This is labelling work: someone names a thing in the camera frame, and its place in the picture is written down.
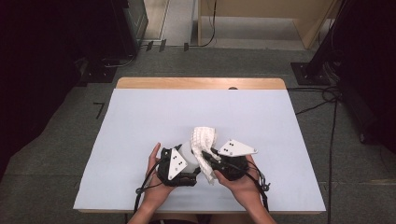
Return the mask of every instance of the gray carpet floor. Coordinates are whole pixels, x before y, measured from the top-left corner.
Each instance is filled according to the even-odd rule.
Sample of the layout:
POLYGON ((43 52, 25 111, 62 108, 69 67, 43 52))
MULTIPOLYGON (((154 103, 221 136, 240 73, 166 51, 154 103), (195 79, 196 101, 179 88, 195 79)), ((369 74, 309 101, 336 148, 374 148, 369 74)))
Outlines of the gray carpet floor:
MULTIPOLYGON (((79 181, 120 77, 280 77, 298 87, 290 62, 309 62, 311 50, 141 49, 113 83, 75 87, 46 130, 10 161, 0 184, 0 223, 123 223, 123 214, 73 210, 79 181), (105 103, 100 116, 99 105, 105 103)), ((296 112, 322 102, 317 92, 290 92, 296 112)), ((297 116, 326 203, 334 104, 297 116)), ((332 223, 396 223, 396 155, 363 145, 347 105, 338 103, 332 149, 332 223)), ((319 215, 275 215, 278 223, 327 223, 319 215)))

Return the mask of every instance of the wire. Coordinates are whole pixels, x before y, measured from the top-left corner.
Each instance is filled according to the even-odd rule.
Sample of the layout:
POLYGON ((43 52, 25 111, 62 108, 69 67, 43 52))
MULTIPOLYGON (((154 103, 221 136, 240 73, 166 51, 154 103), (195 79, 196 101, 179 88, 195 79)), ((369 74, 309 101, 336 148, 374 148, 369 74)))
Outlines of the wire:
POLYGON ((331 78, 335 82, 339 82, 341 80, 341 78, 339 76, 337 76, 337 74, 335 74, 335 69, 332 68, 332 66, 330 65, 330 62, 323 63, 323 71, 329 78, 331 78))
POLYGON ((333 142, 334 142, 334 133, 335 133, 335 123, 337 119, 337 106, 338 106, 338 101, 341 100, 341 92, 338 90, 336 86, 331 86, 328 88, 290 88, 288 91, 319 91, 321 90, 321 96, 324 100, 323 103, 310 107, 306 110, 303 110, 304 112, 309 111, 311 109, 317 108, 321 105, 327 104, 327 103, 334 103, 334 110, 333 110, 333 115, 332 115, 332 134, 330 138, 330 146, 329 146, 329 180, 328 180, 328 217, 327 217, 327 223, 331 224, 332 223, 332 147, 333 147, 333 142), (326 98, 326 93, 330 93, 332 95, 331 99, 326 98))
MULTIPOLYGON (((206 5, 207 5, 207 8, 210 11, 210 5, 209 5, 209 1, 208 0, 206 0, 206 5)), ((212 29, 213 29, 214 28, 214 24, 213 24, 212 20, 210 19, 210 17, 209 17, 209 24, 210 24, 210 27, 212 27, 212 29)))
POLYGON ((330 147, 329 147, 329 205, 328 205, 328 213, 327 213, 327 223, 332 223, 332 143, 334 141, 334 132, 335 132, 335 122, 337 116, 337 99, 335 99, 334 111, 332 116, 332 136, 330 139, 330 147))
POLYGON ((140 203, 140 197, 142 196, 142 193, 150 188, 147 187, 145 188, 146 184, 148 183, 149 178, 151 177, 152 173, 154 172, 155 168, 158 166, 158 164, 160 164, 160 162, 162 162, 163 160, 159 159, 157 162, 155 162, 155 164, 151 167, 151 170, 148 172, 148 174, 146 175, 145 180, 143 181, 142 187, 136 190, 136 200, 134 201, 134 214, 136 214, 137 211, 137 207, 139 206, 140 203))
POLYGON ((216 33, 216 23, 215 23, 215 21, 216 21, 216 7, 217 7, 217 4, 218 4, 218 0, 215 0, 215 6, 214 6, 214 8, 213 8, 213 25, 212 25, 212 23, 210 23, 210 17, 209 17, 209 23, 210 23, 210 25, 211 25, 212 28, 213 28, 212 37, 210 38, 209 42, 207 42, 206 44, 200 46, 200 47, 202 47, 202 48, 208 46, 208 45, 212 42, 213 38, 215 37, 215 33, 216 33))
POLYGON ((134 55, 129 55, 129 57, 131 57, 131 56, 132 56, 131 60, 129 60, 127 63, 115 64, 115 65, 105 65, 105 67, 114 68, 114 67, 123 67, 123 66, 126 66, 126 65, 128 65, 131 61, 134 60, 134 55))
POLYGON ((341 99, 341 93, 337 93, 339 92, 338 88, 336 86, 330 86, 328 88, 289 88, 288 91, 315 91, 315 92, 321 92, 321 96, 324 102, 318 104, 318 105, 314 105, 312 107, 308 107, 304 110, 301 110, 297 113, 295 113, 295 115, 300 115, 303 114, 305 112, 308 112, 310 110, 316 109, 322 105, 326 105, 327 103, 334 103, 337 100, 341 99), (326 98, 326 93, 330 93, 332 95, 331 99, 326 98))
POLYGON ((262 183, 262 186, 265 186, 266 190, 268 190, 271 183, 269 183, 268 186, 265 185, 265 175, 262 173, 262 171, 260 171, 259 167, 257 167, 257 165, 251 161, 247 161, 247 162, 252 164, 255 167, 255 168, 253 168, 253 167, 249 167, 249 168, 254 169, 259 173, 260 182, 262 183))
POLYGON ((161 182, 161 183, 159 183, 159 184, 157 184, 157 185, 154 185, 154 186, 146 187, 146 188, 143 189, 143 191, 146 191, 147 189, 152 189, 152 188, 158 187, 158 186, 160 186, 161 184, 163 184, 163 182, 161 182))

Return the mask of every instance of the white paper sheet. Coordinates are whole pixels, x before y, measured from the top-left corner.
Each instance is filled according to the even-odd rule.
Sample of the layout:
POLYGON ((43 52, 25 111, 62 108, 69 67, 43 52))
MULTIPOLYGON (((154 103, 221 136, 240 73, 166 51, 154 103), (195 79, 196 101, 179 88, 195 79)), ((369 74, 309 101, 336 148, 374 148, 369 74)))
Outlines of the white paper sheet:
MULTIPOLYGON (((320 212, 325 206, 288 92, 115 89, 88 161, 74 208, 133 210, 149 153, 189 141, 194 127, 216 128, 217 147, 232 138, 257 148, 253 159, 271 183, 273 212, 320 212)), ((159 211, 244 211, 202 174, 175 189, 159 211)))

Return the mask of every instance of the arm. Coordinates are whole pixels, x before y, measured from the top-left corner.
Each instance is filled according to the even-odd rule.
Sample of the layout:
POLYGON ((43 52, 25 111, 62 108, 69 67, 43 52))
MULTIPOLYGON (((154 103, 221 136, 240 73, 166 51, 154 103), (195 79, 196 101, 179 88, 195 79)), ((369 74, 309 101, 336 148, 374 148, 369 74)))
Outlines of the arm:
MULTIPOLYGON (((158 143, 155 148, 152 150, 151 154, 148 158, 148 169, 146 171, 146 175, 149 170, 154 166, 155 162, 158 160, 156 158, 158 150, 160 150, 161 144, 158 143)), ((162 184, 161 180, 158 178, 156 172, 152 174, 152 179, 149 183, 149 186, 156 186, 152 189, 147 189, 145 191, 145 196, 143 202, 141 203, 139 209, 136 211, 134 216, 129 220, 128 224, 143 224, 149 223, 154 212, 159 208, 165 200, 168 198, 168 195, 172 192, 174 187, 167 187, 162 184)))
MULTIPOLYGON (((247 160, 254 163, 251 156, 247 156, 247 160)), ((253 165, 249 164, 248 166, 248 173, 255 179, 258 179, 259 175, 254 170, 253 165)), ((255 223, 276 223, 262 205, 261 195, 251 179, 244 175, 240 179, 229 181, 219 171, 215 171, 215 175, 219 183, 227 187, 233 193, 235 199, 247 210, 255 223)))

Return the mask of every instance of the person's left hand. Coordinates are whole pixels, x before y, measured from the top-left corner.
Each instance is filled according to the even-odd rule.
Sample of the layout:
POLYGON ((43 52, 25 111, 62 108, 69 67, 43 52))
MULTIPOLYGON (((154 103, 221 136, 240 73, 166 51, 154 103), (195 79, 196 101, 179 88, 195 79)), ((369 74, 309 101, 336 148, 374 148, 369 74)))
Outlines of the person's left hand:
MULTIPOLYGON (((159 160, 157 158, 157 153, 160 150, 161 144, 157 143, 154 149, 152 149, 151 154, 148 157, 148 169, 146 171, 146 175, 149 173, 151 168, 154 166, 154 164, 159 160)), ((145 196, 143 199, 142 204, 149 204, 149 206, 153 206, 152 208, 157 209, 158 207, 163 204, 166 199, 168 198, 168 195, 171 193, 175 187, 168 187, 165 186, 162 181, 158 178, 157 172, 154 170, 154 172, 151 174, 152 179, 149 183, 150 189, 147 189, 145 191, 145 196)))

